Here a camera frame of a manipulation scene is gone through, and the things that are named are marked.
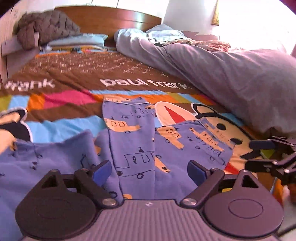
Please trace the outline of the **brown quilted jacket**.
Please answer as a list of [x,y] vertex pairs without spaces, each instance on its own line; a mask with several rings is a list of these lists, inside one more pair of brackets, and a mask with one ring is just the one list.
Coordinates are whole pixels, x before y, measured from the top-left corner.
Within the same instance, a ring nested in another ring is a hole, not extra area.
[[35,33],[39,45],[53,40],[80,35],[80,27],[59,10],[24,14],[18,21],[17,40],[25,51],[35,48]]

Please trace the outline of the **brown wooden headboard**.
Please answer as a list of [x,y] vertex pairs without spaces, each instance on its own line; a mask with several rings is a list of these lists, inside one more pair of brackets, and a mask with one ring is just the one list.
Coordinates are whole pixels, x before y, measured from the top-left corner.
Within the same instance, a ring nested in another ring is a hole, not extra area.
[[106,34],[107,46],[115,45],[114,34],[119,29],[136,28],[145,32],[162,22],[157,16],[104,6],[61,6],[55,9],[74,21],[81,33]]

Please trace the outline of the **grey bedside cabinet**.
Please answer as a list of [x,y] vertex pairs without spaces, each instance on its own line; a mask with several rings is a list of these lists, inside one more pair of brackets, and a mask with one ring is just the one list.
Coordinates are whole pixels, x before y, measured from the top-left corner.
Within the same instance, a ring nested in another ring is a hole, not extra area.
[[34,33],[34,48],[25,51],[16,36],[1,43],[1,81],[6,83],[39,52],[39,33]]

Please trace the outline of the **light blue pillow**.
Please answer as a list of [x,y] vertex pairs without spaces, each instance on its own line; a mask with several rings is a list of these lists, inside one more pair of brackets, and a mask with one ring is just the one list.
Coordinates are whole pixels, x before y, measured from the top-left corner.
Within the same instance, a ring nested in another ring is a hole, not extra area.
[[48,47],[59,46],[81,46],[81,45],[96,45],[104,47],[104,42],[108,38],[106,34],[82,34],[78,36],[70,36],[62,39],[48,42]]

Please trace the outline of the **colourful paul frank bedspread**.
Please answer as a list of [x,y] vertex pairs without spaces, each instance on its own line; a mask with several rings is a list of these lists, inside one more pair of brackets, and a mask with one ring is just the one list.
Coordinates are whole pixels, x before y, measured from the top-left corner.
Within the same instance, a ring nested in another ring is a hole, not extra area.
[[59,143],[105,129],[102,105],[106,96],[143,98],[158,107],[156,127],[205,118],[219,136],[233,142],[233,154],[223,169],[237,174],[251,152],[253,134],[236,117],[191,83],[118,52],[53,52],[33,58],[1,85],[1,119],[23,109],[34,143]]

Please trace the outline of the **blue printed children's pants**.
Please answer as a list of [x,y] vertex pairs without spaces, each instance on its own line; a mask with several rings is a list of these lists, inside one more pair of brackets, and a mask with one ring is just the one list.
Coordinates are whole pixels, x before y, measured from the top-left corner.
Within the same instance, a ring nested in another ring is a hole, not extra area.
[[224,169],[233,142],[219,136],[205,118],[156,127],[158,107],[143,98],[106,96],[102,105],[106,127],[97,137],[84,131],[59,143],[31,140],[23,122],[26,111],[13,109],[1,119],[1,240],[18,240],[15,209],[51,169],[73,173],[107,160],[112,172],[104,189],[123,199],[182,200],[196,184],[187,174],[189,161],[207,169]]

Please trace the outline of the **floral patterned blanket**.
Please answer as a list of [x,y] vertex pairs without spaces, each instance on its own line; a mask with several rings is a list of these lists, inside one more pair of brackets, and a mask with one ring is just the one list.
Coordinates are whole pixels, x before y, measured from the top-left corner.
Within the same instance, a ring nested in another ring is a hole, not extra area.
[[184,45],[198,46],[210,52],[217,52],[217,51],[228,52],[231,49],[231,45],[229,43],[222,42],[219,40],[197,41],[190,38],[184,38],[184,39],[175,39],[175,40],[155,43],[155,45],[159,45],[161,47],[167,46],[170,44],[184,44]]

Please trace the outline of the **grey duvet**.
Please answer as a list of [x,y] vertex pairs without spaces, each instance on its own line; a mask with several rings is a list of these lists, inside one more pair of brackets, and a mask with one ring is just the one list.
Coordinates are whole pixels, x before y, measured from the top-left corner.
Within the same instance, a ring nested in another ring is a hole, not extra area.
[[118,52],[190,82],[265,136],[295,137],[295,58],[277,50],[210,52],[159,47],[138,29],[118,30]]

